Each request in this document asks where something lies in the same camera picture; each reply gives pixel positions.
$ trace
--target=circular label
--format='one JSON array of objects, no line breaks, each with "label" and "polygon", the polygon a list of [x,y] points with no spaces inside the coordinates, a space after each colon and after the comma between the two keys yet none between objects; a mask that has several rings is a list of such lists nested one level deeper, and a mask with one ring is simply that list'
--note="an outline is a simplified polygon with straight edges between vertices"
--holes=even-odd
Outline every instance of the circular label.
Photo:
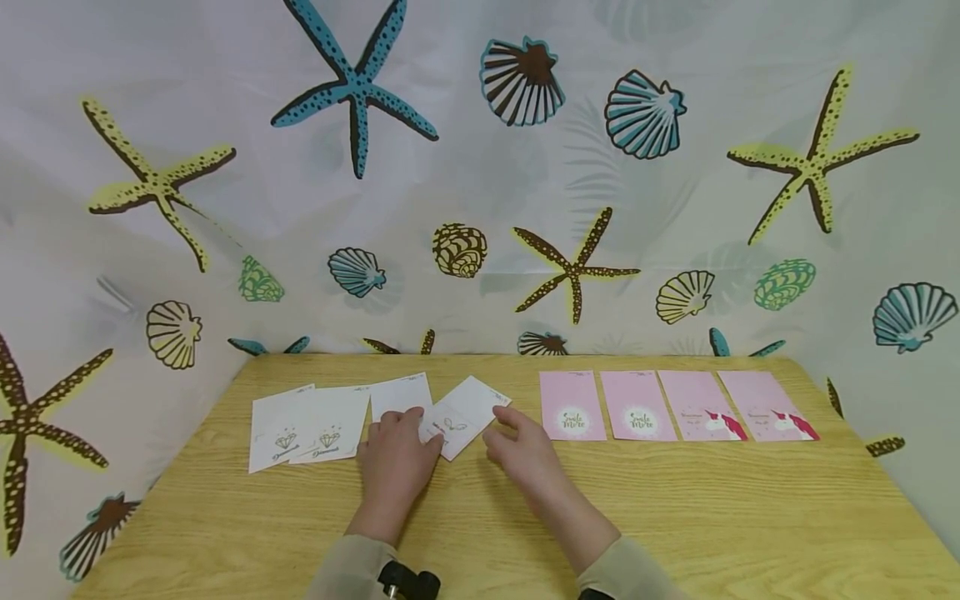
[{"label": "circular label", "polygon": [[572,406],[560,411],[557,415],[557,424],[568,435],[582,436],[590,429],[590,418],[587,413]]},{"label": "circular label", "polygon": [[657,416],[643,406],[628,408],[623,419],[634,433],[645,438],[656,436],[660,428]]}]

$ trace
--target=pink card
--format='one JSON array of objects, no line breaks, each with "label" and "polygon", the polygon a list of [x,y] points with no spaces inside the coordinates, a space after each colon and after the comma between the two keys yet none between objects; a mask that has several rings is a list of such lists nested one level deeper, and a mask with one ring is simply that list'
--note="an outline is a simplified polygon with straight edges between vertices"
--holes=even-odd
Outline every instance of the pink card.
[{"label": "pink card", "polygon": [[607,439],[593,371],[542,372],[540,408],[551,440]]},{"label": "pink card", "polygon": [[720,371],[718,375],[758,442],[820,439],[772,373]]},{"label": "pink card", "polygon": [[680,434],[685,440],[713,442],[747,439],[712,372],[657,371]]},{"label": "pink card", "polygon": [[600,381],[615,438],[677,441],[655,372],[604,371]]}]

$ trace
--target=card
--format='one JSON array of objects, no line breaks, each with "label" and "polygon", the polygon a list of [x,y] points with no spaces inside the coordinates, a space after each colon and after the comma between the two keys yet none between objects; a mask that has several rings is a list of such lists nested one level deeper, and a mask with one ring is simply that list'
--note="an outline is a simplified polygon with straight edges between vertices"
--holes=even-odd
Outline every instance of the card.
[{"label": "card", "polygon": [[604,371],[600,381],[615,438],[677,441],[655,372]]},{"label": "card", "polygon": [[540,409],[551,440],[607,439],[593,371],[541,372]]},{"label": "card", "polygon": [[283,419],[292,399],[314,389],[314,384],[253,401],[248,472],[287,462],[300,448],[297,427]]},{"label": "card", "polygon": [[758,442],[820,439],[772,373],[720,371],[718,375]]},{"label": "card", "polygon": [[291,465],[321,463],[356,456],[370,402],[370,386],[319,388],[297,398],[288,415],[304,423],[306,451]]},{"label": "card", "polygon": [[747,440],[712,372],[657,371],[657,375],[685,440]]},{"label": "card", "polygon": [[444,434],[441,455],[452,461],[493,421],[493,407],[511,400],[473,375],[431,406],[420,422],[420,441]]},{"label": "card", "polygon": [[415,406],[422,406],[425,412],[433,406],[425,372],[374,383],[370,388],[373,422],[379,422],[387,411],[403,413]]}]

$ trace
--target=beige sleeve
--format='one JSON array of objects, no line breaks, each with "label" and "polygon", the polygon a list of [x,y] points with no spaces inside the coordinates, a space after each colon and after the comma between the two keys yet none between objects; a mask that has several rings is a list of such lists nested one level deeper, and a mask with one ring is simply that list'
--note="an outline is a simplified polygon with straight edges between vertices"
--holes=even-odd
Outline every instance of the beige sleeve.
[{"label": "beige sleeve", "polygon": [[324,557],[310,582],[305,600],[383,600],[376,578],[384,565],[396,560],[396,550],[382,541],[343,536]]},{"label": "beige sleeve", "polygon": [[577,578],[577,587],[602,591],[616,600],[681,600],[673,585],[640,544],[621,537]]}]

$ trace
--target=unicorn illustration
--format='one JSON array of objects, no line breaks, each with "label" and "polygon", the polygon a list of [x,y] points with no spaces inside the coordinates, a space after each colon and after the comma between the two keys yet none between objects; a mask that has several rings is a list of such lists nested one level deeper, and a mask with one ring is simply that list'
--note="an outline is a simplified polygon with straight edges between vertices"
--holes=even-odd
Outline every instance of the unicorn illustration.
[{"label": "unicorn illustration", "polygon": [[747,432],[743,430],[743,425],[741,425],[738,420],[733,417],[728,417],[727,415],[711,413],[710,411],[707,411],[707,415],[710,417],[710,420],[707,421],[707,429],[710,431],[725,429],[728,435],[730,435],[731,440],[746,442]]},{"label": "unicorn illustration", "polygon": [[803,417],[791,415],[790,413],[778,413],[777,411],[774,411],[774,415],[777,415],[777,421],[774,423],[774,427],[776,427],[778,431],[799,431],[801,440],[820,439],[817,432],[813,430],[810,423],[804,420]]}]

